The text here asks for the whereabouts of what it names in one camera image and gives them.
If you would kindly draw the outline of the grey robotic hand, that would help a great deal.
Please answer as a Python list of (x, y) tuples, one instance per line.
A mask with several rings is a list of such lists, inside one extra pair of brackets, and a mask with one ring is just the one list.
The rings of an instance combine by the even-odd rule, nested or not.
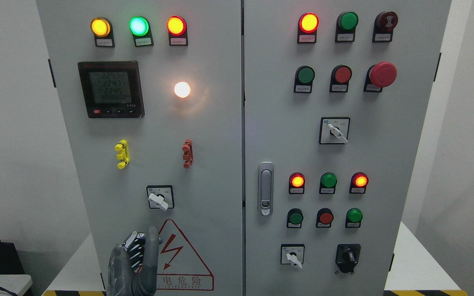
[(143, 266), (136, 274), (126, 249), (116, 245), (109, 259), (108, 296), (154, 296), (157, 289), (159, 234), (150, 226), (146, 235)]

